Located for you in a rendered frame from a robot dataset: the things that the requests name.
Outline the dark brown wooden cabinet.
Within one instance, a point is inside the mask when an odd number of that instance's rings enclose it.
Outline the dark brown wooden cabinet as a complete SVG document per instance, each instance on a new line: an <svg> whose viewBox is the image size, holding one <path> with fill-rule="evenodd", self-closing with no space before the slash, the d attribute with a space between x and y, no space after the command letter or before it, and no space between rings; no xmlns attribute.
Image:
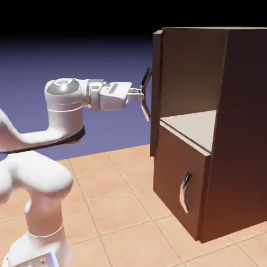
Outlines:
<svg viewBox="0 0 267 267"><path fill-rule="evenodd" d="M199 242L267 221L267 27L161 30L159 131L211 155Z"/></svg>

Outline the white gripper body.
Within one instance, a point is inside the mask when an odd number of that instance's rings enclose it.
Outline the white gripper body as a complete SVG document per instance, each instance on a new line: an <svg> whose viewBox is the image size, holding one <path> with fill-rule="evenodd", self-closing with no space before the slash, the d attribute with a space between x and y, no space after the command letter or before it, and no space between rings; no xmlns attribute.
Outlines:
<svg viewBox="0 0 267 267"><path fill-rule="evenodd" d="M124 109L131 85L131 82L105 83L100 90L100 110L117 111Z"/></svg>

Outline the short dark brown cabinet door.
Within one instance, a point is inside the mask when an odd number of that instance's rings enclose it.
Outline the short dark brown cabinet door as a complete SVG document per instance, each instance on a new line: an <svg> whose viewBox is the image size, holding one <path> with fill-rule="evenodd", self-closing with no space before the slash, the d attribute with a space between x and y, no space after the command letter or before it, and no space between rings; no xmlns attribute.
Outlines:
<svg viewBox="0 0 267 267"><path fill-rule="evenodd" d="M153 190L182 226L201 241L205 194L211 155L184 136L160 127L157 153L154 158ZM179 202L184 176L191 179L186 189L189 212Z"/></svg>

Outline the long curved metal door handle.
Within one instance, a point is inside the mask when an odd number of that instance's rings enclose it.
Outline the long curved metal door handle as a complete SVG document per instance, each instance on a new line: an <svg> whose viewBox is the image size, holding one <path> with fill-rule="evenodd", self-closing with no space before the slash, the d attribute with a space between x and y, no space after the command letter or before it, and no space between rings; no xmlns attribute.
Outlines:
<svg viewBox="0 0 267 267"><path fill-rule="evenodd" d="M145 75L143 77L143 80L141 82L141 85L140 85L140 90L141 90L141 93L143 94L143 99L141 101L141 108L142 108L143 114L145 116L145 119L148 122L150 121L151 113L150 113L150 110L149 110L148 105L146 103L146 88L147 88L147 85L150 81L151 76L152 76L152 70L150 67L148 67L146 72L145 72Z"/></svg>

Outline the tall dark brown cabinet door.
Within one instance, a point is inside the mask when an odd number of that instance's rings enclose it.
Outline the tall dark brown cabinet door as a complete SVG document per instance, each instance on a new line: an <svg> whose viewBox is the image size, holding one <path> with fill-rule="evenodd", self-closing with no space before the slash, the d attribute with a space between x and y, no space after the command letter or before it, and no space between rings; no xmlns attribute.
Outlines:
<svg viewBox="0 0 267 267"><path fill-rule="evenodd" d="M155 157L160 125L160 93L163 31L153 34L150 156Z"/></svg>

